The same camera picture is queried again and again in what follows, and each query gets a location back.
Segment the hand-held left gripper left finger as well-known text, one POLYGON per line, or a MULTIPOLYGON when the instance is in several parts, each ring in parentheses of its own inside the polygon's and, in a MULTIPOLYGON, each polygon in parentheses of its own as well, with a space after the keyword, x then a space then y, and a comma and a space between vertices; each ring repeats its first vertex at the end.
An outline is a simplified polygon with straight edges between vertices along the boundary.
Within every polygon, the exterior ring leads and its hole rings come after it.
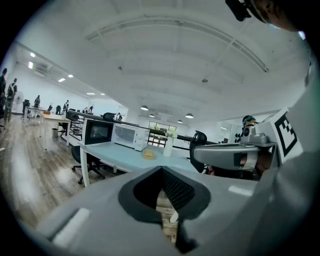
POLYGON ((37 226, 37 245, 50 256, 179 256, 161 225, 140 222, 119 203, 134 171, 90 184, 37 226))

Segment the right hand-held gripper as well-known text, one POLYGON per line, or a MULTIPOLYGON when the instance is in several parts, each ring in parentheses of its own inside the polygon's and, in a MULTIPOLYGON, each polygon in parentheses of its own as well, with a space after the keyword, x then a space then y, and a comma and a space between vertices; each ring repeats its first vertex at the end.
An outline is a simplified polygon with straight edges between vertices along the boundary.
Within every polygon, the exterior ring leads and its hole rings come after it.
POLYGON ((287 118, 289 109, 284 107, 254 126, 243 129, 241 142, 248 145, 202 145, 193 150, 196 161, 216 168, 240 170, 242 154, 258 153, 258 147, 276 144, 279 162, 299 156, 302 146, 287 118))

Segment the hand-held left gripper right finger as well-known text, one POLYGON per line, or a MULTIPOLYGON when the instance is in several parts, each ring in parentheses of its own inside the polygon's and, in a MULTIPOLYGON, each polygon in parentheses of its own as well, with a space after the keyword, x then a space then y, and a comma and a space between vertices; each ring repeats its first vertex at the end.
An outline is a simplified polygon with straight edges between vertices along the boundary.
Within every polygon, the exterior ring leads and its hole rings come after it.
POLYGON ((264 224, 272 173, 260 181, 229 179, 162 169, 165 192, 179 214, 175 245, 163 256, 266 256, 271 251, 264 224))

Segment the black mesh office chair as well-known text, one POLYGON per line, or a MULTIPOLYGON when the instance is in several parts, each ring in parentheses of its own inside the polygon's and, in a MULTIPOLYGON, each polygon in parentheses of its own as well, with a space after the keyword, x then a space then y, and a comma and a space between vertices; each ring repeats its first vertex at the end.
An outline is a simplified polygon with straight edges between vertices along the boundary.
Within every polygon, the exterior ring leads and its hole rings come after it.
POLYGON ((207 136, 203 132, 196 130, 193 138, 189 143, 190 163, 199 173, 202 173, 202 174, 207 174, 208 169, 204 163, 201 163, 194 158, 194 149, 197 146, 204 146, 206 142, 207 142, 207 136))
MULTIPOLYGON (((81 154, 80 154, 80 146, 79 145, 73 145, 71 148, 71 155, 73 159, 78 163, 78 165, 74 165, 71 170, 73 172, 76 171, 76 169, 82 170, 81 166, 81 154)), ((100 170, 104 171, 110 171, 111 167, 107 165, 106 163, 102 162, 100 159, 98 159, 95 156, 92 156, 89 153, 86 153, 86 166, 88 173, 94 172, 97 174, 97 176, 101 179, 105 179, 106 177, 100 172, 100 170)))

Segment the white vase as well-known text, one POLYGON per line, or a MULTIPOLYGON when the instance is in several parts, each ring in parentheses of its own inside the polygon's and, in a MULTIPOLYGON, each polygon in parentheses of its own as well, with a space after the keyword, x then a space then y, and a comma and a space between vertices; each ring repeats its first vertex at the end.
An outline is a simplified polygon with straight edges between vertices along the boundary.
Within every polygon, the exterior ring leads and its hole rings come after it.
POLYGON ((163 155, 165 157, 170 157, 173 149, 173 143, 174 138, 173 137, 167 137, 167 141, 165 143, 164 149, 163 149, 163 155))

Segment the light blue top table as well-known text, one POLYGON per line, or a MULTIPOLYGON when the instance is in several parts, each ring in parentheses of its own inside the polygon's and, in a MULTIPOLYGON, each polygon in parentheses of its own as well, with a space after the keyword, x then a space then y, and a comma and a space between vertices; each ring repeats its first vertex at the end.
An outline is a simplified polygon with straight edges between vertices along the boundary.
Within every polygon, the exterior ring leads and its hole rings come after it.
POLYGON ((198 172, 186 157, 180 156, 175 151, 173 151, 170 156, 164 156, 164 148, 162 147, 147 145, 146 149, 155 153, 154 160, 147 160, 144 159, 142 151, 137 151, 113 142, 85 145, 83 142, 79 141, 78 145, 80 146, 81 171, 85 187, 90 185, 87 154, 90 154, 100 159, 108 166, 111 166, 114 173, 118 170, 123 172, 134 172, 154 166, 169 166, 193 173, 198 172))

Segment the white microwave oven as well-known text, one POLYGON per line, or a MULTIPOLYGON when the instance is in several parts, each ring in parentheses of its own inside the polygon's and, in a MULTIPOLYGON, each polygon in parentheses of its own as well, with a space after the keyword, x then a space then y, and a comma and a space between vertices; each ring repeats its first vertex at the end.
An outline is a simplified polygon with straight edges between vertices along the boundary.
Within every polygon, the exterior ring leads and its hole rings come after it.
POLYGON ((141 152, 148 144, 149 135, 147 128, 87 118, 83 124, 82 143, 112 142, 141 152))

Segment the person's grey shirt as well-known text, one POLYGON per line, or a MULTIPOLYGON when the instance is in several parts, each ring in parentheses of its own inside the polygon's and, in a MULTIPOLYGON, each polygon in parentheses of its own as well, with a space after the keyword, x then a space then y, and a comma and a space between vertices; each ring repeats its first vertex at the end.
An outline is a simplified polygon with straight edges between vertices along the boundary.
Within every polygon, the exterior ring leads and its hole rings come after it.
POLYGON ((286 114, 297 143, 287 161, 313 189, 320 187, 320 63, 310 55, 304 77, 304 92, 286 114))

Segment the wooden top desk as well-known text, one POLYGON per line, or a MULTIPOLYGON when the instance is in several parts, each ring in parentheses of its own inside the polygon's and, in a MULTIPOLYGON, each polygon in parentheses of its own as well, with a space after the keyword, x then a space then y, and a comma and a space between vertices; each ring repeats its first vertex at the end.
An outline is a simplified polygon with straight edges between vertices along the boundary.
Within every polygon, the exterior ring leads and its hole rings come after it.
POLYGON ((59 123, 67 124, 65 141, 66 141, 66 146, 68 147, 70 145, 71 120, 62 115, 42 113, 41 114, 41 131, 42 131, 41 138, 42 138, 43 149, 45 151, 48 149, 47 128, 49 123, 56 123, 57 125, 59 123))

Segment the white desk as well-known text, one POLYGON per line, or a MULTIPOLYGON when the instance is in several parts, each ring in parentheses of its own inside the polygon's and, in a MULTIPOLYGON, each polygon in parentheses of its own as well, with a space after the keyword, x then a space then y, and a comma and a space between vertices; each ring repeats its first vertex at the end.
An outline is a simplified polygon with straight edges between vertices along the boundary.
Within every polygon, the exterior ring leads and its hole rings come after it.
POLYGON ((34 116, 34 113, 44 113, 47 110, 45 108, 42 107, 34 107, 34 106, 26 106, 24 109, 24 116, 23 116, 23 123, 26 126, 32 119, 34 116))

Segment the long white ceiling light track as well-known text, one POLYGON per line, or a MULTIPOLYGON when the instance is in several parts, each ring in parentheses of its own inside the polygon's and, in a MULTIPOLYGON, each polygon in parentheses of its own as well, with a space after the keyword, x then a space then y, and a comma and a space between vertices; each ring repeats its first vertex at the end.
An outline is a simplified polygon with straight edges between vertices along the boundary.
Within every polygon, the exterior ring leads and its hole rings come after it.
POLYGON ((267 73, 270 71, 267 63, 263 61, 258 55, 256 55, 255 52, 253 52, 247 45, 245 45, 240 40, 236 39, 230 34, 223 32, 222 30, 214 26, 202 24, 187 19, 177 19, 170 16, 148 16, 146 18, 132 18, 117 22, 115 24, 104 25, 98 28, 97 30, 89 32, 84 36, 84 38, 87 41, 92 41, 98 38, 99 36, 104 36, 106 34, 113 33, 117 30, 128 30, 147 26, 177 27, 200 33, 205 33, 239 51, 242 55, 244 55, 246 58, 252 61, 263 72, 267 73))

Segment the ceiling air conditioner unit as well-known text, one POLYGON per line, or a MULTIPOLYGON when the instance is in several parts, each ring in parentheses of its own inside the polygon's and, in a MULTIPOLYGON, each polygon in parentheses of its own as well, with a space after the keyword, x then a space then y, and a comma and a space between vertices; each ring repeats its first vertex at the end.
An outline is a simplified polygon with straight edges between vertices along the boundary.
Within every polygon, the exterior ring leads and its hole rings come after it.
POLYGON ((34 68, 34 73, 39 76, 47 76, 50 73, 48 66, 43 63, 37 63, 34 68))

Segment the group of ceiling panel lights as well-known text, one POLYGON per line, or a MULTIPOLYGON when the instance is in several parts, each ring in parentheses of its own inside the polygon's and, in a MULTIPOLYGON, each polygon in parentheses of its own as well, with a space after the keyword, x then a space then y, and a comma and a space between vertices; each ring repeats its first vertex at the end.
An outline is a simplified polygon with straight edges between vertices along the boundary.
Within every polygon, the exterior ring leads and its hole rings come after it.
POLYGON ((93 88, 89 84, 81 81, 72 74, 66 72, 61 67, 53 64, 44 57, 36 55, 34 52, 26 52, 22 55, 24 57, 24 62, 29 69, 33 70, 35 73, 36 64, 45 64, 48 66, 50 73, 46 76, 40 76, 50 82, 53 82, 65 89, 77 92, 80 95, 86 95, 87 97, 106 97, 106 94, 100 92, 99 90, 93 88))

